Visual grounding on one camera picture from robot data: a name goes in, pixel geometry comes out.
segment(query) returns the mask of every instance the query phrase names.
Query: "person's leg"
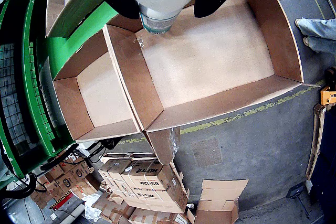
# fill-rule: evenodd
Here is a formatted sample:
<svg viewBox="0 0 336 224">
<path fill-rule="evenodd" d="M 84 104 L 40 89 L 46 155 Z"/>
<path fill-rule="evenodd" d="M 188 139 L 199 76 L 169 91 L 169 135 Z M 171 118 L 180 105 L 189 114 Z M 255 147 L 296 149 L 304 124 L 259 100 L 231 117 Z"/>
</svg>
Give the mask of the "person's leg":
<svg viewBox="0 0 336 224">
<path fill-rule="evenodd" d="M 336 41 L 331 39 L 322 39 L 318 37 L 308 36 L 303 39 L 306 46 L 316 52 L 328 52 L 336 55 Z"/>
<path fill-rule="evenodd" d="M 307 36 L 336 40 L 336 19 L 297 19 L 295 24 Z"/>
</svg>

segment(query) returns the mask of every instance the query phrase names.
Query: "cardboard flap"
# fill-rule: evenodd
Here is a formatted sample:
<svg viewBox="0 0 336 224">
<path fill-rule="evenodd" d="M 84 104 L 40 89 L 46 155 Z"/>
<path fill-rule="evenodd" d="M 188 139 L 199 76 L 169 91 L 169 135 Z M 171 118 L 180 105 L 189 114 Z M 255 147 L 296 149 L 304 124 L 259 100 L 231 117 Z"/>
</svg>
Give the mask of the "cardboard flap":
<svg viewBox="0 0 336 224">
<path fill-rule="evenodd" d="M 203 180 L 201 200 L 236 200 L 248 183 L 244 180 Z"/>
<path fill-rule="evenodd" d="M 235 223 L 238 220 L 238 202 L 234 205 L 231 211 L 231 224 Z"/>
<path fill-rule="evenodd" d="M 232 200 L 200 200 L 197 210 L 202 211 L 232 211 L 236 205 Z"/>
<path fill-rule="evenodd" d="M 188 211 L 187 211 L 187 217 L 188 217 L 188 220 L 191 222 L 191 224 L 194 224 L 194 222 L 195 222 L 195 216 L 194 216 L 193 213 L 189 210 L 189 208 L 188 208 Z"/>
<path fill-rule="evenodd" d="M 230 211 L 199 211 L 194 224 L 232 224 Z"/>
<path fill-rule="evenodd" d="M 202 181 L 202 189 L 241 189 L 246 187 L 248 179 L 242 180 L 208 180 Z"/>
</svg>

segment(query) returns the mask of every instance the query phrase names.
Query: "concrete floor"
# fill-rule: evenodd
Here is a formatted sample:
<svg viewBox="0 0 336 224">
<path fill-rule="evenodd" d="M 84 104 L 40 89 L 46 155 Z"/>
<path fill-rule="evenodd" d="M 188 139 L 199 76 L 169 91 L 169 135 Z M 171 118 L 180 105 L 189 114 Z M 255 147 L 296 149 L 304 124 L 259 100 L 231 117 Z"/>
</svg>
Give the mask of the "concrete floor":
<svg viewBox="0 0 336 224">
<path fill-rule="evenodd" d="M 318 3 L 326 19 L 334 18 L 326 1 Z M 306 47 L 294 20 L 322 18 L 322 14 L 315 0 L 282 0 L 281 4 L 297 40 L 305 82 L 316 83 L 323 79 L 327 67 L 336 65 L 335 58 Z M 202 179 L 248 178 L 239 198 L 237 223 L 313 223 L 319 219 L 320 206 L 311 206 L 307 195 L 302 195 L 302 201 L 311 212 L 310 220 L 297 200 L 284 198 L 290 187 L 304 180 L 312 141 L 313 106 L 319 100 L 318 88 L 300 86 L 266 103 L 187 125 L 185 128 L 227 118 L 222 124 L 181 135 L 175 163 L 184 173 L 185 187 L 191 191 L 190 202 L 199 199 Z M 151 151 L 140 138 L 135 135 L 123 139 L 113 152 Z M 19 214 L 26 209 L 18 207 L 17 211 Z"/>
</svg>

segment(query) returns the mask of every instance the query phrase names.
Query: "open cardboard box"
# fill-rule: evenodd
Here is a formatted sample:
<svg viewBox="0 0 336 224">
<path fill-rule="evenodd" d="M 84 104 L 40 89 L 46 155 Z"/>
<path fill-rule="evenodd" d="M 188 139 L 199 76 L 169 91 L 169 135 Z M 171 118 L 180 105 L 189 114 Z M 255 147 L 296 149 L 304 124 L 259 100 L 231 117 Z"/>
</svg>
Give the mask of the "open cardboard box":
<svg viewBox="0 0 336 224">
<path fill-rule="evenodd" d="M 238 198 L 248 183 L 245 180 L 203 180 L 196 216 L 188 209 L 192 224 L 233 224 L 238 219 Z"/>
<path fill-rule="evenodd" d="M 187 7 L 159 36 L 143 29 L 134 33 L 118 17 L 87 40 L 54 79 L 75 140 L 143 132 L 167 165 L 179 126 L 267 101 L 303 82 L 297 45 L 278 0 L 227 0 L 202 19 Z"/>
</svg>

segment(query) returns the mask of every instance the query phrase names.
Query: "cardboard box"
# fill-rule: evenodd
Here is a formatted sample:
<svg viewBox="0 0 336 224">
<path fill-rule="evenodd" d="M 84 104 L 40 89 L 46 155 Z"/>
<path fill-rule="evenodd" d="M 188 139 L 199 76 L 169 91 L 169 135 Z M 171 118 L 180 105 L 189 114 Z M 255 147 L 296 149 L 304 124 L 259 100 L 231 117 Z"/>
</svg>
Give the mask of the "cardboard box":
<svg viewBox="0 0 336 224">
<path fill-rule="evenodd" d="M 224 117 L 303 82 L 296 41 L 278 0 L 227 0 L 202 19 L 190 6 L 164 36 L 123 29 L 118 17 L 69 59 L 50 66 L 74 140 L 143 132 L 168 165 L 180 126 Z"/>
<path fill-rule="evenodd" d="M 51 180 L 51 176 L 47 178 L 45 175 L 41 175 L 38 178 L 36 178 L 37 181 L 39 181 L 42 185 L 48 186 L 50 183 L 52 183 L 54 180 Z"/>
<path fill-rule="evenodd" d="M 166 202 L 166 201 L 151 201 L 151 200 L 129 200 L 125 199 L 126 203 L 129 206 L 151 210 L 151 211 L 158 211 L 158 212 L 170 212 L 176 214 L 183 214 L 185 211 L 185 207 L 181 209 L 176 202 Z"/>
<path fill-rule="evenodd" d="M 81 179 L 84 179 L 88 174 L 91 173 L 91 170 L 88 164 L 84 161 L 70 170 L 71 174 L 79 182 Z"/>
<path fill-rule="evenodd" d="M 44 190 L 44 188 L 40 185 L 36 186 L 36 189 Z M 48 190 L 44 193 L 34 191 L 30 197 L 40 209 L 44 209 L 48 202 L 53 198 L 51 194 L 49 194 Z"/>
<path fill-rule="evenodd" d="M 48 181 L 53 181 L 63 174 L 63 170 L 59 165 L 55 165 L 49 172 L 46 173 L 45 177 Z"/>
<path fill-rule="evenodd" d="M 176 187 L 180 183 L 171 167 L 159 161 L 132 162 L 132 169 L 121 176 L 132 188 L 166 190 L 169 185 Z"/>
<path fill-rule="evenodd" d="M 188 202 L 187 195 L 181 187 L 173 194 L 167 191 L 150 191 L 140 190 L 139 199 L 125 198 L 124 200 L 132 207 L 160 211 L 160 212 L 173 212 L 184 213 L 186 204 Z"/>
<path fill-rule="evenodd" d="M 132 224 L 152 224 L 159 221 L 168 223 L 169 220 L 175 221 L 178 224 L 188 224 L 188 220 L 184 215 L 150 211 L 140 208 L 135 209 L 128 221 Z"/>
<path fill-rule="evenodd" d="M 124 181 L 121 173 L 131 164 L 130 160 L 107 161 L 98 172 L 115 194 L 122 197 L 136 197 L 131 187 Z"/>
<path fill-rule="evenodd" d="M 80 199 L 97 192 L 86 178 L 81 179 L 71 191 Z"/>
<path fill-rule="evenodd" d="M 71 172 L 67 172 L 63 176 L 59 177 L 56 180 L 56 182 L 63 191 L 67 192 L 68 190 L 70 190 L 72 187 L 75 186 L 75 184 L 77 183 L 77 180 L 71 174 Z"/>
<path fill-rule="evenodd" d="M 47 190 L 56 201 L 58 201 L 65 194 L 56 181 L 50 183 L 50 185 L 47 187 Z"/>
<path fill-rule="evenodd" d="M 108 201 L 109 197 L 109 194 L 103 193 L 102 196 L 100 196 L 100 198 L 92 205 L 93 208 L 101 210 L 101 218 L 111 223 L 118 223 L 121 216 L 128 219 L 132 215 L 135 210 L 134 207 L 127 205 L 125 201 L 118 205 L 112 201 Z"/>
<path fill-rule="evenodd" d="M 196 216 L 188 210 L 192 224 L 233 224 L 238 219 L 238 198 L 245 180 L 203 180 Z"/>
</svg>

